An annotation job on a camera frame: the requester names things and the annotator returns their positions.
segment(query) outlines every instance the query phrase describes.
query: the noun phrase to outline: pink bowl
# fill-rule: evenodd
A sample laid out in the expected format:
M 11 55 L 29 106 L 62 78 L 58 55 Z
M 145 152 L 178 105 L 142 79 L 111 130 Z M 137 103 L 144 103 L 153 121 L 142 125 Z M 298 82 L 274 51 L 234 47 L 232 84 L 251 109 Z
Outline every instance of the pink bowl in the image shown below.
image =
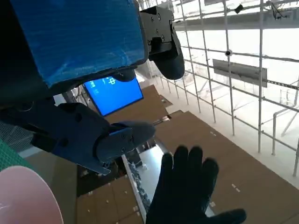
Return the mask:
M 63 224 L 57 201 L 33 170 L 15 166 L 0 172 L 0 224 Z

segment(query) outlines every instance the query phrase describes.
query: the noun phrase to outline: cardboard floor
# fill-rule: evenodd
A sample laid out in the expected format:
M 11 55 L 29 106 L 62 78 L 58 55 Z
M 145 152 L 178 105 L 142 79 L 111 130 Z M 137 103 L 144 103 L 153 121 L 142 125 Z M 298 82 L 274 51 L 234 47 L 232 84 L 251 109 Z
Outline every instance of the cardboard floor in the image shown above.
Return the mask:
M 247 212 L 246 224 L 298 224 L 299 190 L 190 112 L 156 126 L 156 138 L 170 152 L 198 145 L 220 167 L 211 208 Z

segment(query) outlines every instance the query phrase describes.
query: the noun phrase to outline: metal beam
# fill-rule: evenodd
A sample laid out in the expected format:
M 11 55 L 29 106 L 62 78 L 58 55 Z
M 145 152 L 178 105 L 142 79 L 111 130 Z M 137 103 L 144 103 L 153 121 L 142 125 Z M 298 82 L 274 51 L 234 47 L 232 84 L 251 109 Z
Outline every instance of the metal beam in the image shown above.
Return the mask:
M 183 20 L 185 21 L 185 18 L 184 18 L 185 15 L 184 15 L 184 9 L 183 9 L 182 0 L 179 0 L 179 1 L 181 3 L 181 10 L 182 10 L 182 14 L 183 14 Z M 189 44 L 189 37 L 188 37 L 186 25 L 185 25 L 185 33 L 186 33 L 187 44 L 188 44 L 188 49 L 189 49 L 189 56 L 190 56 L 190 61 L 191 61 L 191 68 L 192 68 L 192 73 L 193 73 L 193 79 L 194 79 L 194 85 L 195 85 L 195 91 L 196 91 L 196 97 L 197 97 L 197 104 L 198 104 L 198 110 L 201 113 L 201 111 L 200 111 L 200 105 L 199 105 L 199 97 L 198 97 L 198 92 L 197 92 L 197 85 L 196 85 L 196 80 L 195 80 L 195 75 L 194 75 L 194 68 L 193 68 L 191 50 L 190 50 L 190 44 Z
M 197 48 L 197 47 L 190 47 L 191 49 L 195 50 L 205 50 L 204 48 Z M 215 49 L 206 49 L 207 51 L 217 52 L 217 53 L 225 53 L 223 50 L 215 50 Z M 238 53 L 232 52 L 233 55 L 240 55 L 240 56 L 249 56 L 249 57 L 260 57 L 259 55 L 249 54 L 249 53 Z M 272 57 L 267 55 L 262 55 L 264 59 L 271 59 L 271 60 L 278 60 L 278 61 L 285 61 L 285 62 L 295 62 L 299 63 L 299 59 L 289 58 L 289 57 Z
M 261 152 L 262 128 L 262 90 L 263 90 L 263 0 L 260 0 L 260 53 L 259 53 L 259 88 L 258 88 L 258 152 Z
M 227 7 L 226 7 L 226 0 L 222 1 L 224 7 L 224 25 L 225 25 L 225 37 L 226 37 L 226 49 L 229 49 L 229 42 L 228 42 L 228 15 L 227 15 Z M 230 68 L 230 54 L 227 54 L 228 57 L 228 80 L 229 80 L 229 95 L 230 95 L 230 111 L 232 116 L 232 130 L 233 135 L 235 135 L 235 120 L 234 120 L 234 103 L 233 103 L 233 88 L 232 88 L 232 74 Z
M 188 92 L 189 94 L 191 94 L 191 95 L 193 95 L 193 96 L 196 97 L 196 95 L 195 95 L 194 93 L 192 93 L 192 92 L 190 92 L 190 91 L 188 91 L 188 90 L 186 90 L 186 92 Z M 209 105 L 212 105 L 210 102 L 206 101 L 206 100 L 203 99 L 203 98 L 199 98 L 199 99 L 202 100 L 202 101 L 204 101 L 205 103 L 207 103 L 207 104 L 209 104 Z M 218 106 L 216 106 L 216 105 L 214 105 L 214 107 L 217 108 L 218 110 L 220 110 L 221 112 L 223 112 L 223 113 L 225 113 L 225 114 L 231 116 L 231 114 L 230 114 L 229 112 L 227 112 L 227 111 L 221 109 L 220 107 L 218 107 Z M 248 125 L 249 127 L 251 127 L 251 128 L 253 128 L 253 129 L 255 129 L 255 130 L 258 131 L 258 128 L 256 128 L 256 127 L 254 127 L 253 125 L 247 123 L 246 121 L 244 121 L 244 120 L 242 120 L 242 119 L 240 119 L 240 118 L 238 118 L 238 117 L 236 117 L 236 116 L 235 116 L 235 119 L 238 120 L 238 121 L 240 121 L 240 122 L 242 122 L 242 123 L 244 123 L 244 124 L 246 124 L 246 125 Z M 294 147 L 292 147 L 292 146 L 290 146 L 290 145 L 284 143 L 283 141 L 281 141 L 281 140 L 279 140 L 279 139 L 273 138 L 270 134 L 268 134 L 268 133 L 266 133 L 266 132 L 264 132 L 264 131 L 262 131 L 262 134 L 266 135 L 266 136 L 269 137 L 270 139 L 273 139 L 274 141 L 279 142 L 280 144 L 286 146 L 287 148 L 289 148 L 289 149 L 291 149 L 291 150 L 293 150 L 293 151 L 297 151 L 297 149 L 295 149 Z
M 204 25 L 205 24 L 204 24 L 204 19 L 203 19 L 202 11 L 201 11 L 200 0 L 198 0 L 198 3 L 199 3 L 200 20 L 201 20 L 201 25 L 202 25 L 202 37 L 204 39 L 204 47 L 205 47 L 204 51 L 205 51 L 205 55 L 206 55 L 206 64 L 208 65 L 208 67 L 207 67 L 207 76 L 209 78 L 208 81 L 209 81 L 209 88 L 210 88 L 210 92 L 211 92 L 211 103 L 212 103 L 212 110 L 213 110 L 213 118 L 214 118 L 214 123 L 216 123 L 214 100 L 213 100 L 213 92 L 212 92 L 212 83 L 211 83 L 211 75 L 210 75 L 210 68 L 209 68 L 209 59 L 207 57 L 207 50 L 206 50 L 206 35 L 205 35 L 205 29 L 204 29 Z

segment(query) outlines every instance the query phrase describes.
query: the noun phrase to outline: blue screen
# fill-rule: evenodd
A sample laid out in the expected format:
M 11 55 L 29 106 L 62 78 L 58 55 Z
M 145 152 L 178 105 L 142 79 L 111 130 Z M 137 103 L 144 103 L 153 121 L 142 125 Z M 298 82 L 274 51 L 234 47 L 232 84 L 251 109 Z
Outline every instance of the blue screen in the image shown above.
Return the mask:
M 143 98 L 136 78 L 120 82 L 106 77 L 86 82 L 85 87 L 103 116 Z

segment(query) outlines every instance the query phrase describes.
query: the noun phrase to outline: white scaffolding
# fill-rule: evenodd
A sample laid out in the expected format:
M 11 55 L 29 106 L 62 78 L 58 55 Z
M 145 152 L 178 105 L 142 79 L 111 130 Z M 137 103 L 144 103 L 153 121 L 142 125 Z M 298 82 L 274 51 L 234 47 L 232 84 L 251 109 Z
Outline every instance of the white scaffolding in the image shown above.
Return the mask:
M 246 9 L 259 8 L 259 54 L 257 55 L 257 54 L 250 54 L 250 53 L 232 52 L 230 50 L 230 48 L 229 48 L 229 36 L 228 36 L 228 13 L 232 12 L 233 9 L 228 9 L 227 8 L 225 0 L 222 2 L 223 3 L 223 10 L 221 10 L 221 11 L 215 11 L 215 12 L 209 12 L 209 13 L 203 13 L 202 12 L 202 5 L 201 5 L 200 0 L 198 0 L 198 3 L 199 3 L 199 13 L 196 14 L 196 15 L 192 15 L 192 16 L 186 16 L 184 14 L 182 0 L 179 0 L 179 2 L 180 2 L 179 7 L 180 7 L 180 10 L 182 12 L 182 17 L 175 18 L 175 20 L 177 20 L 177 21 L 178 20 L 183 20 L 184 32 L 185 32 L 185 36 L 186 36 L 187 46 L 182 46 L 182 48 L 187 48 L 189 56 L 190 56 L 189 59 L 185 58 L 184 60 L 185 60 L 185 62 L 189 62 L 191 64 L 191 71 L 186 70 L 185 71 L 185 75 L 186 74 L 191 74 L 193 76 L 194 85 L 195 85 L 195 93 L 187 90 L 184 78 L 182 78 L 182 82 L 183 82 L 183 87 L 182 87 L 182 86 L 178 85 L 177 81 L 169 82 L 166 78 L 164 78 L 163 76 L 160 75 L 162 87 L 164 88 L 163 80 L 165 80 L 167 82 L 168 87 L 169 87 L 169 92 L 171 92 L 171 89 L 170 89 L 169 85 L 170 84 L 174 85 L 175 88 L 176 88 L 176 93 L 177 93 L 178 98 L 179 98 L 178 89 L 183 90 L 185 92 L 187 104 L 189 104 L 189 100 L 188 100 L 187 94 L 191 94 L 192 96 L 196 97 L 197 103 L 198 103 L 199 112 L 201 112 L 201 110 L 200 110 L 200 103 L 199 103 L 200 100 L 203 101 L 203 102 L 205 102 L 205 103 L 207 103 L 207 104 L 209 104 L 209 105 L 211 105 L 212 110 L 213 110 L 214 123 L 216 123 L 215 108 L 218 109 L 218 110 L 220 110 L 221 112 L 229 115 L 231 117 L 231 120 L 232 120 L 232 134 L 233 135 L 235 135 L 235 125 L 234 125 L 235 120 L 238 120 L 238 121 L 240 121 L 240 122 L 248 125 L 249 127 L 257 130 L 258 131 L 258 152 L 259 153 L 261 152 L 261 136 L 262 135 L 265 135 L 265 136 L 267 136 L 267 137 L 269 137 L 269 138 L 272 139 L 272 155 L 273 156 L 275 155 L 275 143 L 276 142 L 279 142 L 280 144 L 288 147 L 289 149 L 291 149 L 293 151 L 296 151 L 295 166 L 294 166 L 294 172 L 293 172 L 293 175 L 296 176 L 296 174 L 297 174 L 297 166 L 298 166 L 298 162 L 299 162 L 299 150 L 298 150 L 299 149 L 299 140 L 298 140 L 297 148 L 295 148 L 295 147 L 290 146 L 286 142 L 278 139 L 276 137 L 276 120 L 277 120 L 277 117 L 282 116 L 282 115 L 286 114 L 289 111 L 296 112 L 295 115 L 289 121 L 289 123 L 286 125 L 286 128 L 285 128 L 285 130 L 282 133 L 282 136 L 283 136 L 285 134 L 287 128 L 290 126 L 290 124 L 293 122 L 295 116 L 299 112 L 299 106 L 297 105 L 298 91 L 296 91 L 296 96 L 295 96 L 295 102 L 296 103 L 294 103 L 293 105 L 283 104 L 281 102 L 277 102 L 275 100 L 266 98 L 265 96 L 263 96 L 263 86 L 262 86 L 263 78 L 262 78 L 261 72 L 262 72 L 262 69 L 263 69 L 263 59 L 271 59 L 271 60 L 293 62 L 293 63 L 299 63 L 299 59 L 288 58 L 288 57 L 275 57 L 275 56 L 263 55 L 263 21 L 264 21 L 263 16 L 264 16 L 264 12 L 265 12 L 264 8 L 266 6 L 268 6 L 267 3 L 264 3 L 263 0 L 260 0 L 260 4 L 253 5 L 253 6 L 247 6 L 247 7 L 244 7 L 244 9 L 243 9 L 243 10 L 246 10 Z M 279 1 L 279 2 L 273 3 L 273 4 L 283 4 L 283 3 L 291 3 L 291 2 L 297 2 L 297 0 L 284 0 L 284 1 Z M 213 15 L 213 14 L 223 14 L 224 15 L 224 27 L 225 27 L 225 34 L 226 34 L 226 51 L 218 50 L 218 49 L 208 49 L 207 48 L 207 45 L 206 45 L 206 35 L 205 35 L 205 17 L 209 16 L 209 15 Z M 195 17 L 200 19 L 204 48 L 190 46 L 189 36 L 188 36 L 188 28 L 187 28 L 187 25 L 186 25 L 187 24 L 186 21 L 188 21 L 191 18 L 195 18 Z M 202 51 L 205 52 L 205 61 L 206 61 L 206 63 L 201 63 L 201 62 L 193 60 L 192 54 L 191 54 L 191 50 L 193 50 L 193 49 L 195 49 L 195 50 L 202 50 Z M 211 65 L 209 65 L 208 52 L 223 53 L 223 54 L 226 55 L 227 60 L 228 60 L 228 83 L 222 83 L 222 82 L 217 81 L 217 80 L 215 80 L 215 79 L 213 79 L 211 77 L 210 69 L 214 69 L 214 67 L 211 66 Z M 251 93 L 251 92 L 248 92 L 248 91 L 245 91 L 245 90 L 242 90 L 242 89 L 237 88 L 237 87 L 235 87 L 235 86 L 232 85 L 231 69 L 230 69 L 230 57 L 232 55 L 248 56 L 248 57 L 254 57 L 254 58 L 258 58 L 259 59 L 259 67 L 258 67 L 259 68 L 259 86 L 258 86 L 259 87 L 259 91 L 258 91 L 258 95 L 254 94 L 254 93 Z M 200 66 L 206 67 L 206 69 L 207 69 L 207 77 L 205 77 L 205 76 L 203 76 L 201 74 L 198 74 L 195 71 L 195 69 L 194 69 L 194 65 L 200 65 Z M 204 83 L 204 85 L 201 87 L 200 91 L 198 91 L 198 88 L 197 88 L 196 77 L 200 77 L 200 78 L 203 78 L 203 79 L 206 80 L 206 82 Z M 203 88 L 205 87 L 205 85 L 206 85 L 207 82 L 209 83 L 209 93 L 210 93 L 210 96 L 211 96 L 211 101 L 210 102 L 207 99 L 204 99 L 204 98 L 202 98 L 199 95 L 199 93 L 203 90 Z M 226 96 L 227 94 L 222 95 L 222 96 L 217 97 L 217 98 L 214 98 L 214 96 L 213 96 L 213 89 L 212 89 L 212 83 L 216 83 L 216 84 L 219 84 L 220 86 L 225 86 L 225 87 L 229 88 L 230 112 L 225 111 L 222 108 L 220 108 L 220 107 L 218 107 L 218 106 L 216 106 L 214 104 L 216 100 L 218 100 L 218 99 Z M 237 116 L 234 115 L 234 112 L 236 110 L 238 110 L 241 107 L 244 107 L 244 106 L 246 106 L 248 104 L 253 103 L 253 101 L 251 100 L 251 101 L 249 101 L 249 102 L 247 102 L 247 103 L 245 103 L 245 104 L 243 104 L 243 105 L 241 105 L 239 107 L 234 108 L 234 106 L 233 106 L 233 92 L 234 91 L 238 91 L 238 92 L 247 94 L 247 95 L 249 95 L 251 97 L 254 97 L 254 98 L 258 99 L 258 125 L 257 125 L 257 127 L 254 126 L 254 125 L 252 125 L 252 124 L 250 124 L 249 122 L 246 122 L 245 120 L 243 120 L 243 119 L 241 119 L 241 118 L 239 118 L 239 117 L 237 117 Z M 262 102 L 263 101 L 269 102 L 269 103 L 274 104 L 274 105 L 278 105 L 280 107 L 283 107 L 283 109 L 280 110 L 280 111 L 277 111 L 277 112 L 273 113 L 273 118 L 272 119 L 268 119 L 268 120 L 262 122 Z M 265 123 L 267 123 L 267 122 L 269 122 L 271 120 L 273 120 L 273 133 L 269 134 L 269 133 L 266 133 L 264 130 L 262 130 L 262 125 L 264 125 Z

